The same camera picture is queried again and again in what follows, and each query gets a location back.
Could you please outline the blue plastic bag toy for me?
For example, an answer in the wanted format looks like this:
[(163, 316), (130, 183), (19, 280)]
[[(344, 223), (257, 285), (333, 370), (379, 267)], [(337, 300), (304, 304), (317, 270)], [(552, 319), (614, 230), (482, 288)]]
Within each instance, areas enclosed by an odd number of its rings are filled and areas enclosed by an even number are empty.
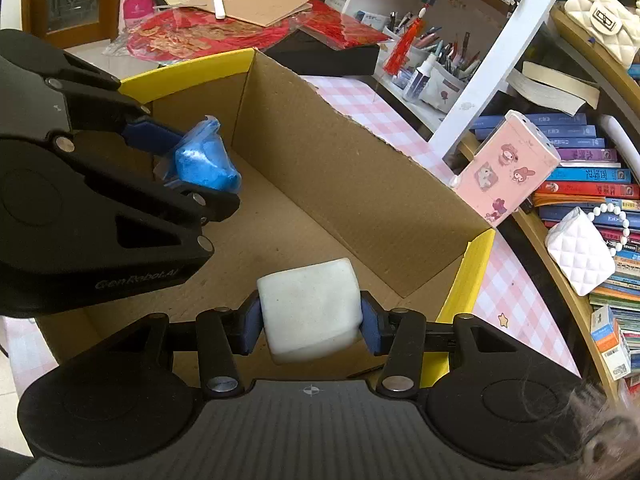
[(186, 183), (238, 194), (242, 177), (224, 147), (219, 130), (219, 120), (207, 115), (160, 159), (154, 176), (174, 188)]

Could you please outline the white foam block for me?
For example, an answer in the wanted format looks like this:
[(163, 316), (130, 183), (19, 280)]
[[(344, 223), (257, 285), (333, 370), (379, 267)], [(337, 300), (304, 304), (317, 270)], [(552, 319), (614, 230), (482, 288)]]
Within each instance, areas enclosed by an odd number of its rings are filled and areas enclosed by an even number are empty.
[(360, 287), (347, 258), (266, 275), (257, 290), (267, 344), (278, 364), (332, 356), (359, 339)]

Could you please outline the yellow cardboard box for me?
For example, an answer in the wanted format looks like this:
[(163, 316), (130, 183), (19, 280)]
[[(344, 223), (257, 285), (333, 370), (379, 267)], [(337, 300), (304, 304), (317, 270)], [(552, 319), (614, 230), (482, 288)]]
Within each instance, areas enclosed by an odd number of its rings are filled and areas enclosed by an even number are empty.
[(189, 281), (38, 320), (64, 362), (143, 315), (175, 322), (236, 308), (262, 276), (347, 258), (383, 307), (468, 312), (495, 233), (445, 179), (339, 113), (268, 56), (243, 50), (125, 79), (123, 94), (186, 131), (207, 115), (242, 176), (239, 210), (204, 232), (215, 252)]

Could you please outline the red gold paper decoration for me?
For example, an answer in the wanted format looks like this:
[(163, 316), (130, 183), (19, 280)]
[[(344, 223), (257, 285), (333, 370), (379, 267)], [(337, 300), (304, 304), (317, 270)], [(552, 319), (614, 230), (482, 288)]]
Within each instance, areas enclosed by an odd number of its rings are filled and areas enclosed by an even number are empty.
[(235, 18), (218, 20), (214, 14), (194, 8), (163, 10), (126, 28), (104, 53), (171, 65), (235, 50), (265, 51), (294, 32), (306, 32), (337, 51), (374, 46), (386, 40), (371, 26), (319, 0), (310, 0), (300, 12), (267, 27)]

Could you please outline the pink cartoon desk mat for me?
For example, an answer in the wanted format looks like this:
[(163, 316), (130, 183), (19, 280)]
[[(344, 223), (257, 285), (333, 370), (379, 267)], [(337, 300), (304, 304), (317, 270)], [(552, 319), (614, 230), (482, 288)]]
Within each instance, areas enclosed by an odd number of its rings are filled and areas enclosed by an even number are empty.
[(240, 206), (203, 234), (170, 232), (160, 258), (117, 243), (116, 191), (70, 198), (55, 184), (43, 200), (35, 176), (55, 166), (38, 150), (1, 154), (3, 284), (18, 303), (52, 311), (42, 330), (61, 360), (152, 312), (187, 321), (235, 309), (265, 275), (346, 258), (359, 285), (386, 308), (434, 320), (464, 252), (488, 224), (444, 180), (334, 110), (307, 81), (258, 58), (246, 73), (150, 102), (161, 122), (189, 129), (220, 120), (242, 176)]

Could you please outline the brown cardboard sheet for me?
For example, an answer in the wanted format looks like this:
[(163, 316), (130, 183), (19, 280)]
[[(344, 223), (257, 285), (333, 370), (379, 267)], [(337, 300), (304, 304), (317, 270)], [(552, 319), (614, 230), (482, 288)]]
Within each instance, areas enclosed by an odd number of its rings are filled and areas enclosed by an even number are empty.
[(184, 0), (180, 8), (200, 9), (220, 18), (217, 4), (224, 8), (224, 16), (260, 27), (268, 27), (290, 16), (309, 10), (311, 0)]

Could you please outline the white quilted pearl handbag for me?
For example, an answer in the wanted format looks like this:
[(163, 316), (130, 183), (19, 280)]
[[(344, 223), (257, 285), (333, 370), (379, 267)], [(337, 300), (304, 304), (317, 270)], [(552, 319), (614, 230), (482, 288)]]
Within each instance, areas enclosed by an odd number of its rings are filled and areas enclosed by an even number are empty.
[[(615, 214), (623, 233), (614, 246), (608, 246), (594, 225), (601, 214)], [(626, 212), (619, 206), (602, 203), (585, 212), (571, 209), (548, 231), (544, 244), (578, 296), (587, 296), (615, 272), (614, 257), (623, 250), (629, 235)]]

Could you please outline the orange white medicine box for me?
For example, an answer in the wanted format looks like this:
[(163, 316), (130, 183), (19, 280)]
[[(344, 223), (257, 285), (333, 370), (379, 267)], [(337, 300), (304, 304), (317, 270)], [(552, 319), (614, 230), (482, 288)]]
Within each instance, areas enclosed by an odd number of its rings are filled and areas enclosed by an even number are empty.
[(606, 368), (614, 380), (631, 374), (631, 357), (620, 323), (610, 307), (600, 307), (591, 315), (590, 334)]

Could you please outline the pink cylinder pen holder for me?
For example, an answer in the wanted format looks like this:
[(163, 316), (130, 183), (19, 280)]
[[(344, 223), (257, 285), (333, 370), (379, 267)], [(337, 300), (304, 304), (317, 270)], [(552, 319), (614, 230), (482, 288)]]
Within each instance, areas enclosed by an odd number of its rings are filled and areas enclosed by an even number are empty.
[(491, 226), (498, 226), (560, 161), (539, 128), (522, 113), (510, 110), (449, 186)]

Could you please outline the white pen organizer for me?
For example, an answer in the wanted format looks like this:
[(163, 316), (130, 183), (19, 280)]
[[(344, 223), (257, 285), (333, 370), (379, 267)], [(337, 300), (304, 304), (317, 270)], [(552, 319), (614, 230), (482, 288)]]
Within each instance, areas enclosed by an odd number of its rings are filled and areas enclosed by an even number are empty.
[[(398, 66), (388, 66), (400, 40), (410, 29), (416, 32)], [(383, 25), (384, 39), (375, 76), (395, 87), (399, 97), (412, 105), (426, 105), (446, 114), (480, 67), (483, 49), (471, 29), (442, 20), (428, 24), (424, 16), (392, 12)]]

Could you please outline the row of shelf books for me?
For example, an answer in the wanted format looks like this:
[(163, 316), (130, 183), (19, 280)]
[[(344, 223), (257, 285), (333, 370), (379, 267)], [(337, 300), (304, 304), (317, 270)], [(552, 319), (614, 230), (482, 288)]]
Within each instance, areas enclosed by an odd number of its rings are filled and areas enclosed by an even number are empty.
[(556, 84), (573, 78), (525, 63), (506, 82), (515, 108), (547, 137), (560, 162), (536, 184), (515, 220), (549, 271), (572, 312), (600, 378), (614, 384), (639, 369), (639, 350), (617, 366), (613, 349), (626, 334), (637, 342), (639, 294), (618, 276), (639, 279), (639, 213), (627, 203), (639, 196), (631, 171), (592, 151), (608, 146), (583, 109), (587, 100)]

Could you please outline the cream quilted handbag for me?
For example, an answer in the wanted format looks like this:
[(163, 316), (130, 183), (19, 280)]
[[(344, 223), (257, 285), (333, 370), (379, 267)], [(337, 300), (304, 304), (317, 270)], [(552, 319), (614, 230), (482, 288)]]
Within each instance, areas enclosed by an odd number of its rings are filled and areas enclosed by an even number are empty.
[(629, 10), (618, 0), (567, 0), (564, 12), (625, 70), (639, 51), (639, 0)]

